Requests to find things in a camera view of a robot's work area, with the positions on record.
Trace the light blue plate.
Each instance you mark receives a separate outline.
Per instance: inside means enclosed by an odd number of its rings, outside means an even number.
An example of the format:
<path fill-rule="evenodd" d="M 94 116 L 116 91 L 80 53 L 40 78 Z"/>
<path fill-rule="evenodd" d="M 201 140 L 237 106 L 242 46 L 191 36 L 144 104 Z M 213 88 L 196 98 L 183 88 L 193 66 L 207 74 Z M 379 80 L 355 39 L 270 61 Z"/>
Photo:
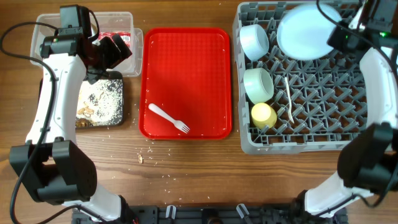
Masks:
<path fill-rule="evenodd" d="M 329 54 L 333 47 L 327 41 L 335 25 L 324 17 L 326 14 L 335 22 L 342 20 L 340 13 L 327 4 L 301 4 L 291 9 L 277 28 L 277 43 L 286 56 L 296 60 L 315 60 Z"/>

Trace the white plastic spoon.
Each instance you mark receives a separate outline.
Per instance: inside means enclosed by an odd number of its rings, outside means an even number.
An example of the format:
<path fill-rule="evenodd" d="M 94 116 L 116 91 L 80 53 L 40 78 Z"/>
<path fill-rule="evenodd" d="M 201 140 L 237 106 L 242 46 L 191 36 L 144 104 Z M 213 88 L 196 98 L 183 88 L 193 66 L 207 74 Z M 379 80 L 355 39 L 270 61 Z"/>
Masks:
<path fill-rule="evenodd" d="M 292 116 L 292 99 L 291 99 L 291 94 L 290 94 L 290 86 L 289 86 L 289 79 L 288 77 L 284 77 L 284 81 L 285 81 L 285 89 L 286 89 L 286 94 L 287 94 L 287 98 L 288 98 L 288 117 L 289 117 L 289 121 L 294 124 L 294 119 Z"/>

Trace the light blue bowl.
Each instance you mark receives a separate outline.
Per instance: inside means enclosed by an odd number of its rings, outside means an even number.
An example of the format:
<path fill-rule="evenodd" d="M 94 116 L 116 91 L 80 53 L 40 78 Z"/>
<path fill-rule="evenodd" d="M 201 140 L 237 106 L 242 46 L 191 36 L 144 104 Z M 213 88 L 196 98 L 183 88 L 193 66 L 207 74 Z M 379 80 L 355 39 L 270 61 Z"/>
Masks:
<path fill-rule="evenodd" d="M 242 49 L 251 61 L 259 60 L 269 51 L 269 40 L 259 24 L 244 26 L 239 31 Z"/>

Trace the green bowl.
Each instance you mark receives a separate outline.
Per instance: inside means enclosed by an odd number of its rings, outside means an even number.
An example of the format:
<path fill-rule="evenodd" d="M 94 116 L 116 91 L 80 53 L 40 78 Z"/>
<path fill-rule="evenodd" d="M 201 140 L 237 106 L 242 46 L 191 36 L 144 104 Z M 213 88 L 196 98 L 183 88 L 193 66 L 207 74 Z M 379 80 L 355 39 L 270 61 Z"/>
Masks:
<path fill-rule="evenodd" d="M 265 103 L 274 96 L 273 79 L 264 68 L 246 70 L 243 83 L 249 100 L 254 104 Z"/>

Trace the pink plastic fork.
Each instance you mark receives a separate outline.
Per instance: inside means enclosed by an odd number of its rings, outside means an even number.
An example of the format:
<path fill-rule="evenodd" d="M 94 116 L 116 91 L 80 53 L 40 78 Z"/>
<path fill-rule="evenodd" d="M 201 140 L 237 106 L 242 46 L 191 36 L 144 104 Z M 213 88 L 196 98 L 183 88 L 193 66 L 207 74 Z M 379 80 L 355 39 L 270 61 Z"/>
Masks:
<path fill-rule="evenodd" d="M 185 134 L 189 133 L 190 128 L 185 123 L 183 123 L 181 120 L 173 119 L 170 115 L 168 115 L 164 110 L 159 108 L 157 105 L 151 103 L 148 105 L 148 108 L 155 114 L 157 114 L 157 115 L 163 117 L 164 119 L 166 119 L 167 121 L 171 122 L 181 132 L 183 132 Z"/>

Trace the yellow plastic cup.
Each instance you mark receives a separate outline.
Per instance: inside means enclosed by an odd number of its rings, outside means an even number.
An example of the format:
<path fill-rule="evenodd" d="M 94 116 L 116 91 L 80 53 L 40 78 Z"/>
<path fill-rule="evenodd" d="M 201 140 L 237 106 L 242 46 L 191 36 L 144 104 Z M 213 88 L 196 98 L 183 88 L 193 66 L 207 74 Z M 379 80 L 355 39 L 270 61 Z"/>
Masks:
<path fill-rule="evenodd" d="M 263 129 L 266 126 L 272 128 L 277 122 L 277 114 L 267 103 L 255 104 L 251 109 L 251 118 L 254 125 Z"/>

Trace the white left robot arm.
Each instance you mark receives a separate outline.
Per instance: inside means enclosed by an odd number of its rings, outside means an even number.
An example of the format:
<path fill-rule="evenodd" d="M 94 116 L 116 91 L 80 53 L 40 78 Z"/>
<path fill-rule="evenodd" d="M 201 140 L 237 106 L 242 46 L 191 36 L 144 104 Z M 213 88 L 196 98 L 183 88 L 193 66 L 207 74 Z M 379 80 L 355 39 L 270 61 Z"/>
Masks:
<path fill-rule="evenodd" d="M 46 37 L 38 62 L 44 70 L 34 123 L 9 162 L 36 202 L 77 209 L 94 221 L 137 223 L 126 200 L 97 181 L 93 161 L 78 148 L 75 118 L 84 80 L 97 80 L 131 55 L 120 35 L 99 38 L 89 25 L 72 23 Z"/>

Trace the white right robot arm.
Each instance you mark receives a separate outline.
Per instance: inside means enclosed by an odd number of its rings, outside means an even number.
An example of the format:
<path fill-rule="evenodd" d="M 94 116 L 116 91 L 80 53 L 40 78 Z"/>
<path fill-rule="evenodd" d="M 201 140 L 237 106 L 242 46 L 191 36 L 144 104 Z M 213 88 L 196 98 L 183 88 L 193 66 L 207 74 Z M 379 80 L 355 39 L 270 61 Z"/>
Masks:
<path fill-rule="evenodd" d="M 366 87 L 366 129 L 340 152 L 337 170 L 307 190 L 303 211 L 330 218 L 355 202 L 377 196 L 381 203 L 397 190 L 397 2 L 362 1 L 350 23 L 320 1 L 289 11 L 277 29 L 277 41 L 294 59 L 316 59 L 333 49 L 359 58 Z"/>

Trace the clear plastic waste bin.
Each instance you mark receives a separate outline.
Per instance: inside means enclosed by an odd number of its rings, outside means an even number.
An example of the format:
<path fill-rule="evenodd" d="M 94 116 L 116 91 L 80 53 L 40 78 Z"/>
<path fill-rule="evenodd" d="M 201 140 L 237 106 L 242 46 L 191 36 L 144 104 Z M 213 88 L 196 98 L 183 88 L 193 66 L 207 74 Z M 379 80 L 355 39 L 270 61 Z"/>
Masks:
<path fill-rule="evenodd" d="M 134 28 L 132 14 L 130 12 L 95 12 L 95 16 L 99 22 L 100 33 L 117 31 L 131 33 L 131 46 L 129 48 L 132 55 L 113 69 L 108 69 L 108 71 L 119 71 L 123 77 L 138 77 L 142 71 L 144 41 L 142 30 Z M 61 26 L 59 13 L 41 14 L 36 21 L 54 27 Z M 31 57 L 42 60 L 39 48 L 47 36 L 53 36 L 53 29 L 45 26 L 35 26 L 30 45 Z M 94 44 L 99 45 L 99 40 L 94 41 Z"/>

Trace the grey dishwasher rack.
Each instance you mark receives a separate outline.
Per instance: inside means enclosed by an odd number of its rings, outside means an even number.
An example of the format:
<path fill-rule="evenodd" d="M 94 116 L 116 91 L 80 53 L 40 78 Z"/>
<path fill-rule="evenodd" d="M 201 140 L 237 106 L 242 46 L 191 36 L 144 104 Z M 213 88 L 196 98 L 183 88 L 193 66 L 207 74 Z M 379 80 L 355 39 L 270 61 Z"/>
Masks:
<path fill-rule="evenodd" d="M 234 59 L 238 70 L 241 148 L 247 154 L 296 154 L 340 150 L 366 129 L 366 87 L 359 58 L 337 50 L 311 61 L 292 59 L 277 43 L 277 26 L 295 1 L 242 2 L 233 22 Z M 259 24 L 269 39 L 268 53 L 249 60 L 239 31 Z M 274 82 L 270 106 L 277 112 L 272 128 L 259 129 L 251 118 L 252 102 L 243 83 L 246 70 L 264 68 Z M 288 77 L 294 124 L 288 117 L 284 77 Z"/>

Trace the red snack wrapper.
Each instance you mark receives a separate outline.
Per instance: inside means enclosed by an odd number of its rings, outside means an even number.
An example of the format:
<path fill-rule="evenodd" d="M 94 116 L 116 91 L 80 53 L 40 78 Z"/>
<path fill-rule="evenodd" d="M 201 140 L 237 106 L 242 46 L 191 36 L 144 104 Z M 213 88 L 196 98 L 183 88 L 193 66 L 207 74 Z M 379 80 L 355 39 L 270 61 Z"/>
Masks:
<path fill-rule="evenodd" d="M 101 32 L 99 34 L 98 40 L 101 40 L 105 37 L 109 37 L 111 38 L 113 35 L 118 34 L 122 40 L 124 41 L 124 43 L 130 47 L 131 46 L 131 33 L 130 32 L 121 32 L 121 31 L 117 31 L 117 32 Z"/>

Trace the red serving tray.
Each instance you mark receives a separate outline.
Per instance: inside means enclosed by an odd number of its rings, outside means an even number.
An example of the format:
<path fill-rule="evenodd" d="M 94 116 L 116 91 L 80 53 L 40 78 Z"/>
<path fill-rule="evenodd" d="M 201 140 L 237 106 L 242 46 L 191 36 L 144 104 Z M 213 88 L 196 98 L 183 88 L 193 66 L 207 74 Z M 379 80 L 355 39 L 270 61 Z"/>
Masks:
<path fill-rule="evenodd" d="M 155 114 L 155 104 L 190 131 Z M 144 37 L 139 130 L 149 139 L 215 140 L 233 125 L 228 34 L 212 27 L 158 27 Z"/>

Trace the food scrap on table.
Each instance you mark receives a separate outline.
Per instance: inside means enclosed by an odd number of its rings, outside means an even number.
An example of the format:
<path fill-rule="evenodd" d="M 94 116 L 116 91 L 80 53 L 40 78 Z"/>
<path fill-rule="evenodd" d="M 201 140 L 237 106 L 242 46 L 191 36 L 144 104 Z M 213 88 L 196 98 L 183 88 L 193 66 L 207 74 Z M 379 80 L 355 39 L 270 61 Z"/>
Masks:
<path fill-rule="evenodd" d="M 138 155 L 138 162 L 142 164 L 144 162 L 144 158 L 141 154 Z"/>

